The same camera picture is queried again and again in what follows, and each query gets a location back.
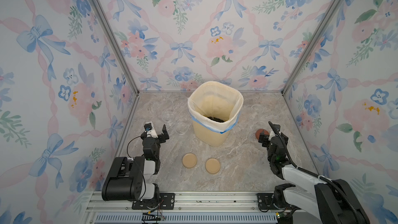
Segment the red jar lid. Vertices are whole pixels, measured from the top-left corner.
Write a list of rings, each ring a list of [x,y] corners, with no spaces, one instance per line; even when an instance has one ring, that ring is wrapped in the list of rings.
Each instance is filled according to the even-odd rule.
[[[255,133],[255,137],[257,140],[260,138],[260,135],[269,135],[269,132],[265,129],[259,129]]]

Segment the glass jar light wood lid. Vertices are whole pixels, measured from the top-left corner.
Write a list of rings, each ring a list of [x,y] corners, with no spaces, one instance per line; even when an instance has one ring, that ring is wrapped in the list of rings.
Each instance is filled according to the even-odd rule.
[[[163,111],[161,114],[161,120],[171,125],[175,121],[175,114],[172,111]]]

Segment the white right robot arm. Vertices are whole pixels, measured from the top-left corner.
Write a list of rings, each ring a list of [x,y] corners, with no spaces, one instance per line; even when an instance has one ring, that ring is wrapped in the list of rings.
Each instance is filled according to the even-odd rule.
[[[271,208],[279,224],[292,224],[293,214],[303,210],[323,224],[368,224],[368,218],[361,203],[349,184],[342,179],[331,180],[300,166],[289,158],[288,137],[283,133],[257,134],[259,143],[267,149],[271,171],[286,183],[274,189],[268,200],[259,200],[259,210]]]

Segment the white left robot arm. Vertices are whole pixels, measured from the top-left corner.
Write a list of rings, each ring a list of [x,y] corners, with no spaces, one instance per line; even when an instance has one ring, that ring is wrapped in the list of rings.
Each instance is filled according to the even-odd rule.
[[[110,167],[102,187],[104,201],[132,201],[160,203],[160,191],[157,184],[145,181],[146,175],[156,175],[160,170],[161,144],[170,139],[167,128],[157,134],[152,122],[144,125],[141,134],[143,155],[134,158],[116,157]]]

